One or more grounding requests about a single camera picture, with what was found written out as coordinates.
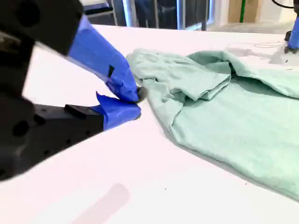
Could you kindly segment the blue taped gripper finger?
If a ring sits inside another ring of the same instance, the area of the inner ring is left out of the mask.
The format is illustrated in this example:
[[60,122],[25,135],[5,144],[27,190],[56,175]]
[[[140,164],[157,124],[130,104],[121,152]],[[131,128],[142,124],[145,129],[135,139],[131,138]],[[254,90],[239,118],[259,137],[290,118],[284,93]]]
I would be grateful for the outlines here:
[[287,45],[284,48],[284,53],[297,53],[299,51],[299,20],[295,20],[292,31],[288,31],[285,35]]
[[11,0],[9,30],[92,72],[120,100],[139,103],[146,96],[126,58],[91,25],[78,0]]
[[35,105],[35,156],[43,160],[94,135],[138,119],[137,104],[97,94],[98,105]]

